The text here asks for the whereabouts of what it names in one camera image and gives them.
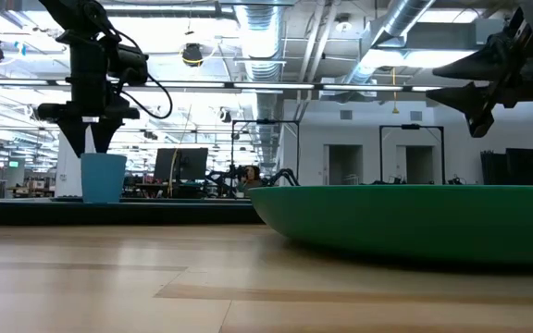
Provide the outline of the white building pillar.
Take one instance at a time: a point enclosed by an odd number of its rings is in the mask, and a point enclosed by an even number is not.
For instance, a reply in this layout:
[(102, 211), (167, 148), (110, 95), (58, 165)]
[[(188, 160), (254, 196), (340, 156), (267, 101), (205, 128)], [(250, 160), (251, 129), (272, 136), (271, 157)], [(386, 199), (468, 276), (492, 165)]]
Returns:
[(60, 132), (56, 164), (55, 197), (82, 196), (81, 160), (73, 151), (67, 137)]

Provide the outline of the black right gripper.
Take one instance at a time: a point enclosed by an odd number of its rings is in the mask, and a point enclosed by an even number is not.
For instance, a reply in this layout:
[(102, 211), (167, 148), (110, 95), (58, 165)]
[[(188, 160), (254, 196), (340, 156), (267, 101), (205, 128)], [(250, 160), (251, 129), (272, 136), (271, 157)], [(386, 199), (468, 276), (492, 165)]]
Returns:
[(432, 74), (471, 80), (463, 87), (429, 90), (426, 97), (463, 113), (474, 138), (487, 134), (496, 105), (533, 102), (533, 0), (521, 0), (503, 29), (476, 52), (434, 68)]

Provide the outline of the blue plastic cup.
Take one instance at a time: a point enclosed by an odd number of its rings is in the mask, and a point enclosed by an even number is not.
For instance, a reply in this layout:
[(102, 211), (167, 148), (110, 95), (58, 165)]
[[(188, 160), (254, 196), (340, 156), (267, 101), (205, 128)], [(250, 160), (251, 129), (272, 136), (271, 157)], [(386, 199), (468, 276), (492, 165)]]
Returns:
[(127, 157), (119, 154), (87, 153), (81, 156), (82, 199), (88, 204), (120, 201)]

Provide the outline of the black computer monitor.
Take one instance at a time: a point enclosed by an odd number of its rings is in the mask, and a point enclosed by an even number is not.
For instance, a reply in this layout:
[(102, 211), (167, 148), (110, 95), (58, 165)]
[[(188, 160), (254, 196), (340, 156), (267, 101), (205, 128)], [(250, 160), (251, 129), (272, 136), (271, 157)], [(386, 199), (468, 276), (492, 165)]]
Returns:
[(204, 179), (207, 157), (207, 148), (158, 149), (154, 177), (163, 180)]

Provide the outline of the green plastic plate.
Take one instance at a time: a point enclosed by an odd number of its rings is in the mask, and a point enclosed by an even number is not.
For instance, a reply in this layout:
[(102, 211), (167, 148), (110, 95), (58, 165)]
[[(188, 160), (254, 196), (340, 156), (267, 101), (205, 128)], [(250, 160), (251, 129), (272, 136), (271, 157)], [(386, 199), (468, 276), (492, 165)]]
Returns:
[(259, 217), (289, 239), (350, 254), (533, 265), (533, 186), (255, 188)]

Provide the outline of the person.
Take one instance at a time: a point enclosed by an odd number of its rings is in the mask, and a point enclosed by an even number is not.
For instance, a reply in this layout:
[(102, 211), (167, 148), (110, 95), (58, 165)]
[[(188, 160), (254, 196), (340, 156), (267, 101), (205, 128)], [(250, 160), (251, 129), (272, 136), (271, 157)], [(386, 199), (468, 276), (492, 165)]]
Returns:
[(242, 191), (247, 194), (250, 189), (263, 185), (260, 179), (260, 168), (258, 166), (246, 166), (245, 174), (242, 177)]

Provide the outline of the dark green tray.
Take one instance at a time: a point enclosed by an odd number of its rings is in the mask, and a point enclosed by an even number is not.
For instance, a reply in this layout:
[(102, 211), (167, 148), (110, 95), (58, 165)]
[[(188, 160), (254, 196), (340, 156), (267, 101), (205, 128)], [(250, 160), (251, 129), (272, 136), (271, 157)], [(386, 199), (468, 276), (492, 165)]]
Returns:
[(123, 198), (85, 203), (78, 197), (0, 199), (0, 226), (168, 226), (261, 224), (248, 200)]

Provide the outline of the black metal frame stand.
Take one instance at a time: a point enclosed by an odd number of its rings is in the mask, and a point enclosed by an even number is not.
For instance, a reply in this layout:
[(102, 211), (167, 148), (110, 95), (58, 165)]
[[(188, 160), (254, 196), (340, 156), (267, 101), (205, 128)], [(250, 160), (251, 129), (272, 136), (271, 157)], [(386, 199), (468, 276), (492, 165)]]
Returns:
[(378, 126), (378, 154), (379, 154), (379, 180), (384, 180), (384, 157), (383, 157), (383, 130), (386, 128), (400, 129), (400, 130), (421, 130), (425, 129), (429, 133), (431, 129), (438, 130), (440, 132), (440, 166), (441, 166), (441, 184), (447, 183), (446, 179), (446, 162), (445, 162), (445, 134), (443, 126), (426, 126), (415, 123), (401, 124), (401, 125), (379, 125)]
[(235, 136), (238, 132), (244, 131), (244, 129), (247, 127), (248, 124), (253, 124), (256, 126), (275, 126), (279, 125), (282, 127), (283, 125), (290, 125), (293, 124), (296, 127), (296, 149), (297, 149), (297, 155), (296, 155), (296, 167), (295, 171), (293, 171), (290, 168), (284, 168), (282, 171), (278, 171), (273, 177), (269, 179), (265, 179), (265, 183), (267, 186), (274, 186), (275, 182), (279, 180), (281, 177), (285, 178), (292, 186), (299, 186), (299, 166), (300, 166), (300, 124), (301, 122), (298, 120), (276, 120), (276, 119), (268, 119), (268, 118), (262, 118), (262, 119), (252, 119), (252, 120), (237, 120), (234, 119), (231, 122), (231, 128), (230, 128), (230, 160), (229, 160), (229, 169), (231, 166), (236, 166), (235, 159), (234, 159), (234, 142), (236, 141)]

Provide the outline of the silver ceiling air duct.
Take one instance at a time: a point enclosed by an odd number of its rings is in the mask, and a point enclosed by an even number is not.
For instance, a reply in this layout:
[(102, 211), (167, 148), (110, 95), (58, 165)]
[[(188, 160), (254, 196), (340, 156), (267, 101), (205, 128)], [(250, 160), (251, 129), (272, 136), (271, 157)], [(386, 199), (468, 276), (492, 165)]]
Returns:
[[(283, 36), (282, 6), (241, 5), (234, 7), (241, 27), (242, 54), (250, 61), (244, 64), (250, 82), (276, 82), (281, 80), (282, 57), (281, 38)], [(256, 93), (256, 118), (282, 118), (278, 96), (272, 92)], [(279, 125), (258, 126), (258, 138), (262, 152), (262, 164), (274, 164), (278, 141), (272, 134), (279, 133)]]

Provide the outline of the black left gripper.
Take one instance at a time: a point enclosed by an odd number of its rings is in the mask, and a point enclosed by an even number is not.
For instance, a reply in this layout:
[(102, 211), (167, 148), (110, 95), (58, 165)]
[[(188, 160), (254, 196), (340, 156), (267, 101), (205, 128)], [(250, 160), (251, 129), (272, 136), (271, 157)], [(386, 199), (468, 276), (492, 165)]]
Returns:
[(113, 135), (123, 125), (122, 119), (140, 117), (137, 108), (121, 96), (123, 87), (129, 84), (107, 74), (106, 50), (122, 43), (121, 39), (112, 32), (99, 38), (96, 33), (67, 30), (57, 40), (69, 46), (70, 75), (65, 82), (70, 85), (71, 97), (64, 104), (39, 105), (37, 116), (57, 123), (78, 158), (85, 152), (85, 132), (89, 127), (82, 119), (99, 118), (90, 129), (95, 151), (105, 154)]

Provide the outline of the black equipment cabinet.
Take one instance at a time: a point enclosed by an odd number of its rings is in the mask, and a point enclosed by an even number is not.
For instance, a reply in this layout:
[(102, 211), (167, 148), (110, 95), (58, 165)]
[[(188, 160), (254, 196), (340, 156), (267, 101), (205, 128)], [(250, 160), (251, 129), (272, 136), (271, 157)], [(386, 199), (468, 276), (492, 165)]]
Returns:
[(480, 153), (485, 185), (533, 186), (533, 149), (506, 148), (503, 154)]

